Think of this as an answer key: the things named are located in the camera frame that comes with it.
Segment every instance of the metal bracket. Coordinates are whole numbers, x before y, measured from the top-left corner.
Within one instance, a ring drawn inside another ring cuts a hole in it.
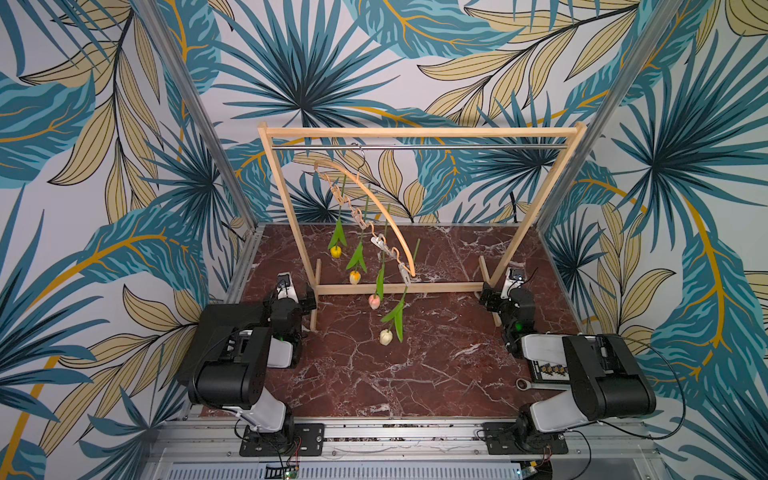
[[[518,446],[512,429],[514,425],[513,422],[488,422],[482,424],[485,446],[488,448],[489,455],[530,455],[534,453],[523,450]],[[550,453],[547,446],[551,448],[552,455],[565,455],[568,453],[565,435],[561,433],[540,433],[531,437],[529,444],[540,445],[542,455]]]
[[[326,426],[322,423],[297,423],[295,425],[296,447],[300,457],[319,457],[323,454],[323,440]],[[274,457],[278,451],[274,442],[270,441],[270,434],[256,434],[246,427],[243,442],[240,444],[241,457]],[[279,452],[280,455],[294,455],[296,450],[288,448],[287,452]]]

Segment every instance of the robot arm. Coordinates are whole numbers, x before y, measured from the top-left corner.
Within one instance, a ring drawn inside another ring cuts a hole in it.
[[[530,406],[539,432],[562,432],[609,417],[647,415],[656,396],[621,337],[541,335],[521,339],[523,356],[568,367],[571,389]]]
[[[290,274],[281,273],[276,295],[263,303],[208,305],[177,374],[190,401],[234,412],[255,432],[290,429],[290,410],[264,379],[268,367],[298,363],[301,317],[316,307],[314,300],[310,290],[299,301]]]

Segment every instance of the artificial tulip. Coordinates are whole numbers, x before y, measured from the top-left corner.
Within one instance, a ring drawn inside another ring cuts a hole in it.
[[[389,345],[389,342],[392,342],[392,330],[382,330],[379,334],[379,343]]]
[[[382,300],[379,298],[378,295],[375,293],[368,297],[368,304],[371,306],[372,309],[376,310],[379,308],[379,305],[382,304]]]

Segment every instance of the green tulip leaf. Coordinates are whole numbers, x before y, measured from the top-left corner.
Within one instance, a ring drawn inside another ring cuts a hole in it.
[[[346,264],[346,269],[349,270],[350,268],[354,268],[356,266],[360,266],[363,272],[368,273],[366,261],[362,258],[362,240],[357,244],[355,253],[352,255],[352,258],[349,259],[349,263]]]
[[[334,248],[338,242],[346,247],[346,237],[344,237],[344,227],[341,224],[341,216],[336,219],[336,229],[333,231],[331,243],[328,244],[328,250]]]

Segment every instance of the wooden clothing rack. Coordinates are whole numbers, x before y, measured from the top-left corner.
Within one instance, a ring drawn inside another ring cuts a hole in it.
[[[467,145],[467,150],[517,150],[517,149],[544,149],[544,150],[559,150],[557,159],[555,159],[552,168],[548,172],[544,179],[541,188],[536,193],[536,197],[533,203],[528,208],[528,212],[525,214],[525,218],[520,223],[515,235],[507,245],[507,250],[504,256],[499,261],[496,269],[492,275],[488,275],[488,267],[485,264],[485,258],[480,256],[478,261],[480,263],[480,271],[482,273],[483,282],[435,282],[435,283],[412,283],[408,287],[408,293],[448,293],[448,292],[481,292],[483,283],[487,282],[492,286],[502,278],[506,267],[509,265],[512,256],[515,255],[515,251],[520,246],[520,243],[525,237],[525,234],[533,225],[536,217],[538,216],[541,207],[547,200],[554,184],[558,181],[558,178],[565,169],[565,165],[573,156],[576,147],[581,139],[584,137],[584,133],[587,127],[584,123],[578,122],[574,127],[509,127],[509,128],[466,128],[466,127],[436,127],[436,128],[410,128],[410,127],[346,127],[346,128],[315,128],[315,127],[283,127],[272,128],[267,127],[266,123],[259,125],[259,136],[261,138],[262,145],[264,147],[264,153],[267,160],[270,163],[272,169],[272,175],[275,178],[275,184],[277,190],[280,192],[280,198],[283,201],[283,206],[288,216],[288,223],[290,224],[291,231],[293,232],[293,238],[296,240],[296,245],[299,248],[299,255],[301,256],[304,270],[306,271],[306,278],[310,283],[310,286],[315,291],[315,297],[319,302],[319,298],[323,295],[361,295],[371,294],[376,291],[375,283],[360,283],[357,285],[352,284],[321,284],[320,283],[320,270],[321,262],[317,259],[315,269],[312,268],[310,261],[310,255],[306,251],[306,245],[299,228],[299,221],[296,219],[296,213],[293,211],[293,204],[291,203],[290,193],[286,185],[285,177],[283,176],[283,169],[280,166],[280,162],[275,155],[275,150],[349,150],[360,149],[364,147],[366,150],[419,150],[419,149],[435,149],[434,145],[363,145],[351,147],[348,145],[274,145],[272,143],[273,138],[278,137],[280,139],[299,139],[299,138],[393,138],[393,137],[410,137],[410,138],[488,138],[488,137],[557,137],[565,138],[563,144],[509,144],[509,145],[483,145],[478,147],[477,144]],[[462,146],[450,145],[450,146],[438,146],[441,150],[462,150]],[[362,188],[374,204],[381,210],[382,215],[386,218],[392,231],[397,236],[401,243],[401,246],[406,254],[406,258],[409,261],[409,272],[412,276],[415,276],[415,267],[413,265],[413,258],[411,256],[410,249],[400,233],[399,228],[395,224],[395,221],[389,216],[389,213],[381,205],[376,196],[371,194],[368,189],[359,181],[355,174],[349,172],[344,166],[332,161],[319,161],[321,167],[331,167],[345,174],[350,180],[358,184]],[[385,283],[384,293],[403,293],[406,285],[404,283]],[[494,322],[496,326],[501,325],[501,320],[498,314],[494,313]],[[310,320],[310,329],[316,331],[317,326],[317,310],[312,311]]]

